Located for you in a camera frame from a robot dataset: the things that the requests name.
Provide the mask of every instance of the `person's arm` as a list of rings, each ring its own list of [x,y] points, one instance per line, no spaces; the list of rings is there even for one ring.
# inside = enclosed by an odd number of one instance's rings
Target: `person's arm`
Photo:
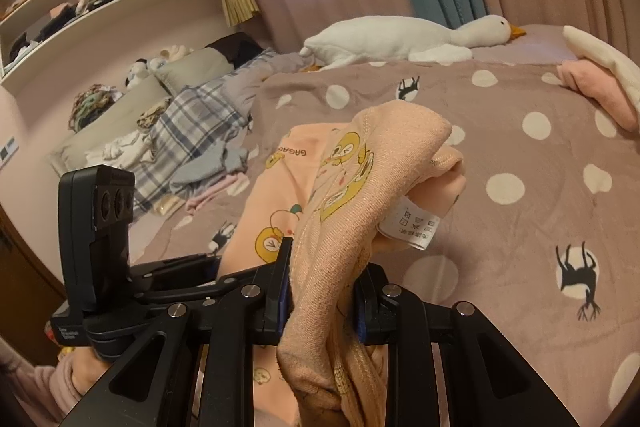
[[[77,348],[56,367],[33,367],[0,338],[0,370],[38,427],[62,421],[107,368],[89,347]]]

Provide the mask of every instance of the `camera lens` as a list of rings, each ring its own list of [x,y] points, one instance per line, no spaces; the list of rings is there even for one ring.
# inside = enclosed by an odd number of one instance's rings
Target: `camera lens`
[[[107,220],[109,217],[109,212],[111,210],[111,196],[108,192],[105,192],[102,195],[102,201],[100,202],[100,213],[102,214],[102,219]]]
[[[122,190],[118,189],[116,197],[113,200],[113,206],[116,210],[116,219],[120,219],[122,211],[124,210],[124,198],[122,197]]]

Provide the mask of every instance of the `hand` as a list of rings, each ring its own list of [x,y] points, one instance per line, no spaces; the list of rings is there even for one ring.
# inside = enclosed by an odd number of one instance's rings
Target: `hand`
[[[91,347],[76,347],[70,356],[73,357],[71,382],[76,391],[84,396],[111,364],[100,360]]]

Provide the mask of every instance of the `tassel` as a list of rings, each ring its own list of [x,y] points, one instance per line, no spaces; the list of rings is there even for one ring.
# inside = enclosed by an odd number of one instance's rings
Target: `tassel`
[[[232,28],[260,13],[255,0],[222,0],[226,25]]]

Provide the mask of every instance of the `wall socket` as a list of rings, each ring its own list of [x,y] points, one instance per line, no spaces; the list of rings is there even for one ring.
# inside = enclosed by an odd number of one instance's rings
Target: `wall socket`
[[[18,142],[14,137],[11,137],[6,145],[0,149],[0,169],[4,167],[5,163],[11,159],[11,156],[13,156],[17,150]]]

